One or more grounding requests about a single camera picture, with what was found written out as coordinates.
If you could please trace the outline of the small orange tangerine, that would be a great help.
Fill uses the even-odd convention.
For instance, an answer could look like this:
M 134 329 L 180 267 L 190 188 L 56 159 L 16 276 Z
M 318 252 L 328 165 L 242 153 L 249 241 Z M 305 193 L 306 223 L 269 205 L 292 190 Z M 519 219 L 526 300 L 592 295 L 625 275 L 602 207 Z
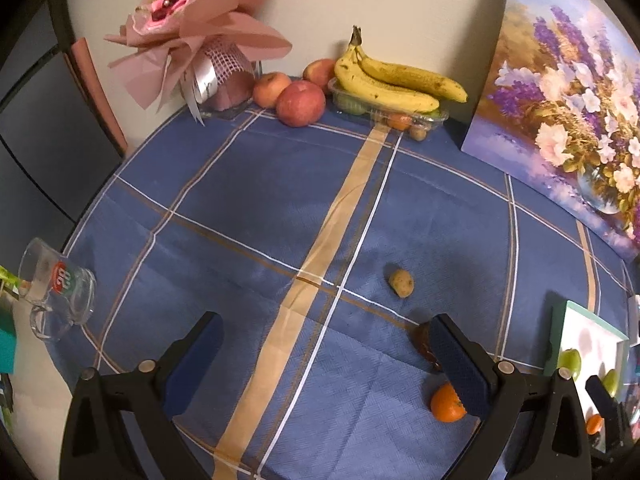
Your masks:
M 586 431 L 588 436 L 598 434 L 604 425 L 604 419 L 600 414 L 591 415 L 586 421 Z

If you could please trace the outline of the green mango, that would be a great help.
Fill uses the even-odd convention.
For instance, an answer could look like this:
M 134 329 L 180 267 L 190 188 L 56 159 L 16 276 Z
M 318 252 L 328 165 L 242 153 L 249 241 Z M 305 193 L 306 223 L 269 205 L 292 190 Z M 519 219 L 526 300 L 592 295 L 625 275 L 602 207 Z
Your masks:
M 615 398 L 617 394 L 618 383 L 620 382 L 620 375 L 615 368 L 609 370 L 601 379 L 602 386 L 611 398 Z
M 573 380 L 577 380 L 582 371 L 582 355 L 577 349 L 562 350 L 556 362 L 558 370 L 565 370 Z

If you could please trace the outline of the large orange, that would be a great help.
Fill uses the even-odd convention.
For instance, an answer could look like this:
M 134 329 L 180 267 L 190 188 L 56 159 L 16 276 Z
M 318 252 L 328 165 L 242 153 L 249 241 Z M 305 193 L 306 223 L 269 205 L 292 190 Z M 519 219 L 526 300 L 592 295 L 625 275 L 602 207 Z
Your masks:
M 432 395 L 430 410 L 437 420 L 445 424 L 458 422 L 466 415 L 466 409 L 450 382 L 445 382 Z

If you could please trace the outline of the dark red dates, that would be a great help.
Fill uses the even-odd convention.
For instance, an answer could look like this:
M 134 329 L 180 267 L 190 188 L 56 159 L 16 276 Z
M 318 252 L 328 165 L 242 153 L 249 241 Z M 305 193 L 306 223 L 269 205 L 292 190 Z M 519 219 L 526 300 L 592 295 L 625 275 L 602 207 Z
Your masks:
M 437 361 L 430 344 L 430 323 L 424 322 L 416 326 L 410 335 L 410 340 L 413 348 L 430 364 L 431 370 L 435 373 L 441 373 L 442 367 Z

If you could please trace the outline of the small yellow-brown fruit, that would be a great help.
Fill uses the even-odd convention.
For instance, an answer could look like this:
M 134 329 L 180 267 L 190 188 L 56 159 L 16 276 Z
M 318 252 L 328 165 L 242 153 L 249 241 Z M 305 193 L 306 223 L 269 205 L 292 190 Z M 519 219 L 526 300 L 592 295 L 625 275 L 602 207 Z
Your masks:
M 388 277 L 387 283 L 394 293 L 402 299 L 408 298 L 414 291 L 414 279 L 409 271 L 396 269 Z

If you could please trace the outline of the white tray green rim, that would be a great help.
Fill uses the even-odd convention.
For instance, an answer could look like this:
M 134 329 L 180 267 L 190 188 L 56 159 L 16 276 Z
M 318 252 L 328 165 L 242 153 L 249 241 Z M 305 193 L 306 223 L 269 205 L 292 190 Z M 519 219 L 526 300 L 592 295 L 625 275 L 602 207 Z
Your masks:
M 592 375 L 600 379 L 612 368 L 620 375 L 618 393 L 622 390 L 622 375 L 625 371 L 629 351 L 628 337 L 599 318 L 595 313 L 565 300 L 552 308 L 551 328 L 548 344 L 548 359 L 544 363 L 544 376 L 550 376 L 556 370 L 558 355 L 562 350 L 577 349 L 582 355 L 582 371 L 574 380 L 584 421 L 598 414 L 587 390 L 586 381 Z

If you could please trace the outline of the clear glass mug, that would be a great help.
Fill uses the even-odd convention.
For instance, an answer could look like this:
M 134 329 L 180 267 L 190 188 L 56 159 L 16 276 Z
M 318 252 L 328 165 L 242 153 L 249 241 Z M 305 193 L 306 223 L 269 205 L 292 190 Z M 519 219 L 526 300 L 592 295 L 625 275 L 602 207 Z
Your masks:
M 18 293 L 32 306 L 30 328 L 40 340 L 60 340 L 93 314 L 94 274 L 39 237 L 31 240 L 23 252 L 18 278 Z

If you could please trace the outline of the blue plaid tablecloth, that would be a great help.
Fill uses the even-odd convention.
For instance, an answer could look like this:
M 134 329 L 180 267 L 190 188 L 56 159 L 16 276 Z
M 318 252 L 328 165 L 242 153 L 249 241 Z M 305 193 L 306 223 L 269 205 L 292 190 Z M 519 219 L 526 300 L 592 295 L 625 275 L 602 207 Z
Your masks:
M 475 420 L 443 424 L 410 342 L 449 314 L 538 372 L 565 300 L 619 330 L 638 270 L 584 222 L 462 153 L 334 114 L 180 114 L 120 168 L 67 245 L 96 276 L 86 326 L 52 344 L 69 384 L 154 359 L 206 311 L 224 343 L 177 425 L 215 479 L 437 479 Z M 414 279 L 399 298 L 396 269 Z

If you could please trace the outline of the red apple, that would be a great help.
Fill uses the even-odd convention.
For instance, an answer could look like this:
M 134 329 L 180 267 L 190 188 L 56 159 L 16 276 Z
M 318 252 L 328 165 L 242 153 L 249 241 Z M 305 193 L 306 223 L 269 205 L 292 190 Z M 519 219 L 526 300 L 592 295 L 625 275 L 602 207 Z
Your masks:
M 305 127 L 316 122 L 326 109 L 326 96 L 320 87 L 306 80 L 293 81 L 280 94 L 276 115 L 289 127 Z

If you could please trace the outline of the flower painting canvas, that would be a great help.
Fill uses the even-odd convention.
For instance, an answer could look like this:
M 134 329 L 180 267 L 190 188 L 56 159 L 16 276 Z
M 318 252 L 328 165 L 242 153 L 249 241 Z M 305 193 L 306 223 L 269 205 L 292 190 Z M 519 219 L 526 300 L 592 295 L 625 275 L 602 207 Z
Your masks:
M 639 50 L 602 0 L 506 0 L 462 150 L 639 253 Z

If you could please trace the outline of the clear plastic fruit container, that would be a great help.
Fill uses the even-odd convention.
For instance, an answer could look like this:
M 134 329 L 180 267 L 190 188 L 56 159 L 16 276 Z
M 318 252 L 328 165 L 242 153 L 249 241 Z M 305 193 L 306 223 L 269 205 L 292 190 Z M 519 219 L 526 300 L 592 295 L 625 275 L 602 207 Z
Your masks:
M 371 126 L 387 126 L 398 132 L 406 132 L 414 140 L 423 141 L 428 133 L 441 127 L 449 118 L 446 110 L 439 108 L 426 114 L 409 113 L 399 108 L 369 102 L 344 90 L 336 78 L 328 83 L 332 106 L 338 114 Z

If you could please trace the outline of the pink flower bouquet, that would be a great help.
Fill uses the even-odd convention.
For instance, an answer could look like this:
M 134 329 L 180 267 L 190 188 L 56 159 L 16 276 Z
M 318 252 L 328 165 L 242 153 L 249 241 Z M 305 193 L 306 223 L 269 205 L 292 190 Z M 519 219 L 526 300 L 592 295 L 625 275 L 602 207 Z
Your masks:
M 255 68 L 292 44 L 256 20 L 264 0 L 141 0 L 107 41 L 130 48 L 108 66 L 142 108 L 180 91 L 197 122 L 250 102 Z

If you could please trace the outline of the banana bunch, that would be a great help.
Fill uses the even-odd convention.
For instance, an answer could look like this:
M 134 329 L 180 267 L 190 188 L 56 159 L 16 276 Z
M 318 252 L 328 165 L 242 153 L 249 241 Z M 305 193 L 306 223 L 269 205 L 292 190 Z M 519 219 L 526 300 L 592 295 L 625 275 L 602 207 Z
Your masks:
M 361 28 L 354 26 L 344 54 L 335 62 L 341 87 L 357 98 L 410 114 L 439 109 L 440 100 L 465 103 L 461 84 L 441 74 L 371 58 L 363 50 Z

